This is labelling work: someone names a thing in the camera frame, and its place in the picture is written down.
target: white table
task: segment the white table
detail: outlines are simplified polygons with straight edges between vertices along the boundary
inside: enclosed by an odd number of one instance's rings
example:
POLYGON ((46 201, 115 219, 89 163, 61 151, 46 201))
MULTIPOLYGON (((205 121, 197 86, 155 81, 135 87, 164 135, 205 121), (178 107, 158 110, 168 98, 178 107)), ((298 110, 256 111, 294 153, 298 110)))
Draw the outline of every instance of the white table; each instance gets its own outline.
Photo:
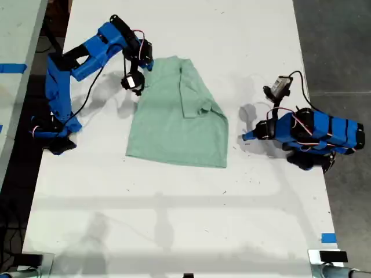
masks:
MULTIPOLYGON (((237 140, 240 107, 255 125, 272 107, 262 87, 303 70, 292 0, 75 0, 64 50, 115 13, 154 57, 192 60, 229 120, 228 167, 125 157, 138 99, 121 89, 118 54, 79 116, 77 149, 43 154, 23 251, 56 254, 53 273, 67 277, 311 277, 307 250, 336 248, 320 241, 334 231, 322 170, 237 140)), ((72 82, 75 109, 94 76, 72 82)), ((299 78, 282 105, 307 106, 299 78)))
POLYGON ((0 64, 26 64, 24 74, 0 74, 0 189, 12 153, 28 77, 48 0, 0 0, 0 64))

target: blue tape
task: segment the blue tape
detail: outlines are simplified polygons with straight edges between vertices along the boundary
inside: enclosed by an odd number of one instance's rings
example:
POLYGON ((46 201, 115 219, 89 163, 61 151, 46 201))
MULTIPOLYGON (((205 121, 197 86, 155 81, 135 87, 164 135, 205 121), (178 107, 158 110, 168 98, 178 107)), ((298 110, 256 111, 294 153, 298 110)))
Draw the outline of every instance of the blue tape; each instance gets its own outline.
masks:
POLYGON ((323 233, 321 237, 322 243, 337 243, 335 233, 323 233))
POLYGON ((26 68, 25 64, 0 64, 0 74, 22 74, 26 68))

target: green t-shirt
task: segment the green t-shirt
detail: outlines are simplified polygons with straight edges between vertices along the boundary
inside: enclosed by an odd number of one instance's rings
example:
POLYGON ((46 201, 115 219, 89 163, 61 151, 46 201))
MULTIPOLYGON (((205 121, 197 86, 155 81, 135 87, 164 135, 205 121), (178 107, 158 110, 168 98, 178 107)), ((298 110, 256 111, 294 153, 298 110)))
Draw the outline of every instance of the green t-shirt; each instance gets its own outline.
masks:
POLYGON ((227 167, 228 120, 191 60, 155 60, 126 155, 171 164, 227 167))

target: cable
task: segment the cable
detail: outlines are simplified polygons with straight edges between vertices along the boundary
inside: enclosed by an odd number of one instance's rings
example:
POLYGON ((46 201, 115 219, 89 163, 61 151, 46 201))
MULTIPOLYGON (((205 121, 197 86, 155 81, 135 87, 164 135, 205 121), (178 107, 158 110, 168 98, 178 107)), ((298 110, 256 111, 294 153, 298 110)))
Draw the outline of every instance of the cable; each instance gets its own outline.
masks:
POLYGON ((69 122, 73 117, 77 116, 77 115, 81 112, 81 110, 84 108, 84 106, 86 105, 86 103, 87 103, 87 101, 88 101, 88 99, 89 99, 90 92, 92 91, 92 87, 94 86, 95 82, 97 81, 99 75, 102 73, 103 69, 104 69, 104 66, 101 67, 100 71, 99 71, 98 74, 95 76, 94 81, 93 81, 93 83, 91 84, 91 86, 90 86, 90 88, 89 88, 89 90, 88 90, 88 94, 86 95, 85 101, 83 102, 83 104, 81 105, 81 107, 79 108, 79 110, 77 110, 75 113, 73 113, 73 114, 72 114, 72 115, 67 119, 67 121, 64 122, 64 124, 63 124, 62 127, 61 127, 61 131, 58 132, 58 133, 53 137, 53 139, 52 139, 51 142, 49 143, 49 146, 51 146, 51 144, 55 141, 55 139, 58 137, 58 135, 63 131, 63 129, 64 129, 64 127, 66 126, 66 124, 67 124, 67 123, 68 123, 68 122, 69 122))
POLYGON ((146 39, 146 36, 144 35, 144 32, 142 30, 135 29, 133 32, 141 32, 143 34, 143 39, 141 40, 140 49, 139 49, 139 60, 141 60, 141 49, 143 47, 144 40, 146 39))
POLYGON ((17 230, 14 231, 13 235, 12 235, 12 236, 10 237, 10 239, 9 239, 9 247, 10 247, 10 251, 6 251, 6 250, 4 250, 5 253, 8 253, 8 254, 9 254, 9 258, 6 259, 6 260, 4 261, 3 264, 6 264, 6 263, 11 259, 11 258, 14 257, 14 253, 13 253, 13 251, 12 251, 12 240, 13 240, 13 238, 15 237, 16 233, 17 233, 17 230))
POLYGON ((32 137, 34 138, 35 130, 40 127, 40 126, 35 126, 34 129, 32 130, 32 137))
POLYGON ((370 274, 371 275, 370 271, 362 271, 362 270, 359 270, 359 269, 354 269, 354 271, 352 272, 351 277, 353 277, 353 273, 364 273, 364 274, 370 274))
POLYGON ((4 243, 5 243, 6 231, 8 230, 8 226, 9 226, 9 219, 8 219, 7 213, 3 210, 3 208, 0 208, 0 210, 1 210, 1 216, 3 217, 4 223, 5 223, 5 226, 0 228, 0 235, 1 235, 1 238, 0 238, 0 269, 2 269, 2 267, 4 266, 4 263, 6 262, 4 261, 4 250, 5 250, 4 243))
POLYGON ((21 240, 21 246, 23 248, 23 237, 22 237, 22 227, 21 227, 21 217, 19 216, 19 213, 18 213, 18 210, 15 210, 14 211, 14 214, 17 218, 17 222, 18 222, 18 232, 19 232, 19 238, 21 240))
POLYGON ((287 110, 287 111, 290 111, 290 112, 292 112, 292 116, 293 116, 293 118, 295 119, 295 121, 297 121, 305 130, 306 130, 306 132, 310 135, 310 136, 312 136, 313 135, 313 133, 305 126, 305 124, 301 121, 301 120, 299 120, 296 116, 295 116, 295 112, 293 111, 293 110, 291 110, 291 109, 289 109, 289 108, 285 108, 285 107, 274 107, 274 108, 272 108, 272 109, 270 109, 268 112, 267 112, 267 120, 268 120, 268 114, 269 114, 269 112, 271 112, 272 110, 274 110, 274 109, 283 109, 283 110, 287 110))
POLYGON ((126 57, 125 57, 125 52, 123 54, 123 77, 126 77, 126 57))
POLYGON ((304 96, 305 100, 309 103, 309 105, 313 109, 317 110, 318 112, 321 112, 321 110, 319 110, 318 108, 316 108, 314 105, 311 104, 311 102, 309 101, 309 99, 305 95, 305 91, 304 91, 304 77, 303 77, 303 74, 301 73, 301 71, 293 71, 292 73, 289 74, 289 77, 291 77, 293 74, 296 74, 296 73, 298 73, 300 75, 300 79, 301 79, 301 91, 303 92, 303 96, 304 96))
POLYGON ((53 45, 50 45, 47 49, 42 50, 42 51, 36 51, 35 53, 45 53, 45 52, 48 52, 52 47, 53 47, 53 45))

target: white tabletop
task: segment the white tabletop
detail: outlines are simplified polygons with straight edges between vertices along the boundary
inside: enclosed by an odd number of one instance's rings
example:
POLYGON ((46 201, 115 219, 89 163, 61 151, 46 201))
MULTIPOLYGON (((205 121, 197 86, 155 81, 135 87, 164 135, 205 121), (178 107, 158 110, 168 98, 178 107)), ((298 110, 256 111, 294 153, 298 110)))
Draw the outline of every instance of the white tabletop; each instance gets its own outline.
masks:
POLYGON ((48 0, 0 0, 0 64, 26 64, 24 74, 0 74, 0 189, 12 153, 28 77, 48 0))
MULTIPOLYGON (((44 152, 23 251, 53 273, 95 277, 311 277, 307 250, 333 232, 322 170, 289 164, 272 142, 241 149, 272 107, 262 87, 303 62, 292 0, 74 0, 65 50, 112 14, 146 33, 154 57, 190 58, 229 121, 226 169, 125 157, 134 102, 111 59, 79 116, 77 149, 44 152)), ((73 106, 95 74, 71 85, 73 106)), ((282 105, 306 107, 296 78, 282 105)))

